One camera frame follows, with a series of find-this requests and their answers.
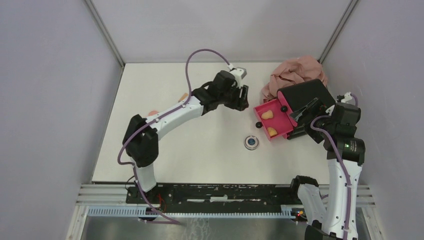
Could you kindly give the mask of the orange teardrop sponge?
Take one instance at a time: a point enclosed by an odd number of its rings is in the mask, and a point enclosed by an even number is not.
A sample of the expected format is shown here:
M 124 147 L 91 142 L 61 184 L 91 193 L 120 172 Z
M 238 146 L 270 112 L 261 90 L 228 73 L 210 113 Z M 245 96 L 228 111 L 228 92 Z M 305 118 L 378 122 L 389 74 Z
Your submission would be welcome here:
M 273 113 L 272 110 L 268 110 L 268 111 L 263 112 L 260 117 L 261 117 L 262 120 L 269 120 L 269 119 L 272 119 L 274 117 L 274 113 Z
M 273 138 L 278 135 L 278 132 L 273 127 L 267 128 L 268 135 Z

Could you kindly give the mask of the pink top drawer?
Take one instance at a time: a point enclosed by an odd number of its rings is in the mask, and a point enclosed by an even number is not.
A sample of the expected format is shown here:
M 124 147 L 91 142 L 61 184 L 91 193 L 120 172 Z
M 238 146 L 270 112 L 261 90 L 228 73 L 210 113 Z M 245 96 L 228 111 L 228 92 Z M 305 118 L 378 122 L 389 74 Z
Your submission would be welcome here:
M 294 128 L 298 126 L 297 122 L 290 116 L 291 113 L 293 113 L 290 104 L 288 103 L 288 100 L 286 99 L 285 95 L 279 90 L 277 92 L 277 99 L 279 100 L 281 104 L 281 111 L 285 113 L 292 124 Z

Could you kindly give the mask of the black drawer organizer case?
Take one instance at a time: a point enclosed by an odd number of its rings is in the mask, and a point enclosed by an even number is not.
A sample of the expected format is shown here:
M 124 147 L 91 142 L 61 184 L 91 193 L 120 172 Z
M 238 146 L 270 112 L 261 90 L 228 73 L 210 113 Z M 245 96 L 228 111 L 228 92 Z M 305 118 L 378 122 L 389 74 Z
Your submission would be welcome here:
M 290 85 L 277 90 L 281 91 L 286 97 L 293 112 L 300 110 L 313 99 L 317 98 L 322 101 L 327 108 L 335 104 L 335 99 L 329 93 L 327 87 L 319 79 L 313 79 Z M 305 135 L 305 130 L 302 126 L 294 128 L 292 139 Z

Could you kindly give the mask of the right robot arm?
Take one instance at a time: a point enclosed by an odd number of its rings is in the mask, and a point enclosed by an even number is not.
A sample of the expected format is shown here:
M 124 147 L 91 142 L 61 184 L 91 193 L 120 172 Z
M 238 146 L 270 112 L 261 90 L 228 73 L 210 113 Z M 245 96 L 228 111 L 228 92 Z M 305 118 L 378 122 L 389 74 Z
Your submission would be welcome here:
M 361 118 L 357 97 L 347 92 L 337 96 L 332 106 L 316 97 L 290 117 L 327 151 L 328 194 L 321 195 L 314 178 L 300 175 L 292 180 L 288 191 L 293 203 L 303 204 L 308 221 L 304 238 L 358 239 L 355 211 L 366 147 L 362 139 L 355 137 Z

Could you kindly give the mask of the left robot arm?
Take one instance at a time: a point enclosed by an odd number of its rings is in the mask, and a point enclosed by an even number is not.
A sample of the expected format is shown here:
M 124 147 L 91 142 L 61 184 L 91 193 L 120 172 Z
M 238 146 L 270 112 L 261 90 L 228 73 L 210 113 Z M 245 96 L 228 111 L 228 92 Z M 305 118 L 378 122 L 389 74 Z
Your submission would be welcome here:
M 242 67 L 222 70 L 212 81 L 194 89 L 182 103 L 149 117 L 137 114 L 130 119 L 118 155 L 126 153 L 131 158 L 138 197 L 143 202 L 152 203 L 158 195 L 154 161 L 159 156 L 161 138 L 185 122 L 216 110 L 219 105 L 244 111 L 249 106 L 249 87 L 241 83 L 246 75 Z

